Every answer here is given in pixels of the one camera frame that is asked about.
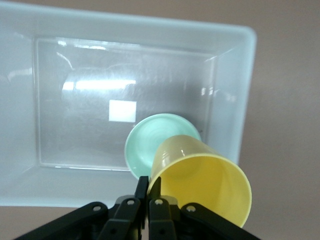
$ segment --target yellow plastic cup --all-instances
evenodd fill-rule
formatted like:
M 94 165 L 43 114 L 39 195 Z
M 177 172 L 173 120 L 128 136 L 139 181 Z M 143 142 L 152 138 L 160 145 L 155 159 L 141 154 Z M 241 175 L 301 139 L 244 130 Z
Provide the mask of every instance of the yellow plastic cup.
M 166 139 L 157 149 L 148 193 L 161 177 L 161 195 L 178 206 L 199 203 L 242 227 L 250 213 L 252 192 L 239 166 L 187 135 Z

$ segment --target green bowl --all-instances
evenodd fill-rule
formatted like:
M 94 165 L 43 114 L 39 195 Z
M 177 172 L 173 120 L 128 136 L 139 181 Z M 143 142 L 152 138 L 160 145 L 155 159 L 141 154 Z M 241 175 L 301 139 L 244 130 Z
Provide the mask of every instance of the green bowl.
M 136 178 L 150 176 L 158 147 L 175 135 L 188 135 L 201 141 L 195 126 L 175 114 L 156 114 L 139 122 L 129 133 L 124 147 L 125 161 L 132 174 Z

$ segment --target plastic container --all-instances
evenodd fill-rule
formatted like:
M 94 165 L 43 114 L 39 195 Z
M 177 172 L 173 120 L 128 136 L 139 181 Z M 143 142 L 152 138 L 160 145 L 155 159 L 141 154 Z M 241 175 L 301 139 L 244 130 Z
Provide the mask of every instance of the plastic container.
M 125 142 L 160 113 L 237 164 L 255 44 L 245 26 L 0 2 L 0 205 L 133 194 Z

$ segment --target plastic bin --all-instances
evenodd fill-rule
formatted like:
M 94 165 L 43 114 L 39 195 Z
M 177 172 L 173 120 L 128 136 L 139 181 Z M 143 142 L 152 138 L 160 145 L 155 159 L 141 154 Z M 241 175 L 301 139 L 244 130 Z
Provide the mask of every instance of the plastic bin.
M 0 205 L 112 206 L 124 146 L 180 115 L 238 163 L 256 35 L 245 26 L 0 2 Z

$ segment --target white square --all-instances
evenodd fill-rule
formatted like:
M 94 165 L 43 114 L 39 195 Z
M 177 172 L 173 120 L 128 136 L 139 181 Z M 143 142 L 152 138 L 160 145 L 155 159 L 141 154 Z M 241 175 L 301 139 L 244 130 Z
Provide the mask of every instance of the white square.
M 136 101 L 109 101 L 109 121 L 135 123 L 137 112 Z

